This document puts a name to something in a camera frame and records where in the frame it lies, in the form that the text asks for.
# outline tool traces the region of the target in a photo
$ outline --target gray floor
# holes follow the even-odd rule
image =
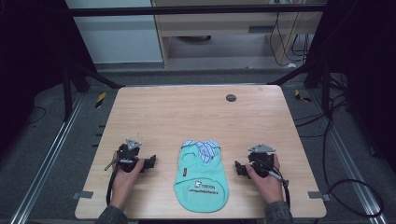
[[[132,72],[103,71],[102,75],[125,85],[263,84],[283,77],[292,69],[275,62],[272,51],[262,35],[212,36],[211,40],[205,42],[173,38],[169,64],[165,68],[148,66],[145,69],[140,64]],[[30,223],[79,222],[74,215],[78,201],[71,196],[83,188],[100,142],[100,133],[103,132],[103,125],[106,125],[117,94],[117,90],[112,90],[91,78],[88,80],[91,89],[82,95],[81,107],[72,129],[35,198],[28,217]],[[304,75],[282,86],[296,124],[312,119],[301,118],[321,113],[318,105],[320,87],[306,90],[302,86],[302,80]],[[311,98],[313,101],[308,103],[297,100],[295,90],[299,90],[303,97]],[[98,95],[103,91],[106,92],[106,98],[102,107],[94,108]],[[57,132],[61,129],[64,115],[62,92],[62,85],[58,85],[37,95],[35,105],[40,107],[36,108],[28,119],[37,122],[23,127],[20,137],[12,145],[13,153],[6,161],[2,161],[0,220],[5,223],[12,218],[21,204],[35,180],[40,165],[46,159]],[[332,90],[332,97],[340,93]],[[79,96],[80,94],[74,91],[75,99]],[[322,158],[325,155],[326,176],[330,185],[341,179],[357,177],[379,192],[386,208],[382,216],[384,219],[369,219],[355,215],[336,200],[331,200],[325,203],[327,216],[318,223],[396,223],[396,213],[393,210],[396,202],[393,193],[396,189],[396,175],[386,160],[370,155],[369,146],[353,115],[348,112],[347,105],[333,112],[333,126],[323,150],[323,137],[313,136],[323,134],[325,129],[326,119],[318,119],[297,129],[320,191],[325,193],[328,190],[322,166]],[[362,202],[364,204],[365,197],[364,194],[361,196],[360,186],[348,183],[337,188],[335,194],[345,200],[348,206],[364,212]],[[296,219],[296,223],[314,221]]]

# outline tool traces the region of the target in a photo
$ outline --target white cabinet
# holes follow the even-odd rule
[[[69,8],[151,7],[150,0],[66,0]],[[154,17],[75,17],[95,65],[162,63]]]

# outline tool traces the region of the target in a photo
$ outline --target wooden table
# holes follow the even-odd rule
[[[236,101],[226,96],[234,94]],[[111,169],[104,168],[126,138],[142,142],[139,158],[157,155],[153,169],[140,174],[125,214],[145,218],[260,218],[263,201],[253,182],[237,175],[234,162],[248,162],[248,148],[259,143],[274,147],[282,175],[290,181],[291,212],[294,217],[324,217],[321,199],[310,199],[318,191],[303,146],[284,95],[278,86],[161,86],[119,90],[97,149],[84,190],[91,199],[80,198],[76,217],[98,218],[106,208],[106,190]],[[187,139],[215,139],[230,197],[214,213],[193,213],[178,202],[173,185],[177,158]]]

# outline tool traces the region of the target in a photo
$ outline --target sleeve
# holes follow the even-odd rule
[[[293,216],[285,202],[270,203],[265,207],[265,219],[267,223],[275,224],[293,223]]]
[[[128,219],[123,212],[109,205],[96,220],[95,224],[126,224]]]

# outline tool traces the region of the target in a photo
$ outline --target hand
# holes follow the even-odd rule
[[[279,160],[274,155],[274,166],[279,169]],[[250,165],[247,165],[247,173],[259,189],[259,193],[264,201],[269,203],[284,201],[282,192],[282,183],[275,177],[268,175],[265,178],[256,174],[256,171]]]
[[[114,153],[113,159],[117,158],[117,152]],[[114,179],[113,192],[110,205],[119,208],[121,211],[125,209],[125,204],[129,198],[129,194],[134,187],[134,183],[143,168],[145,160],[139,160],[131,173],[126,173],[119,169]]]

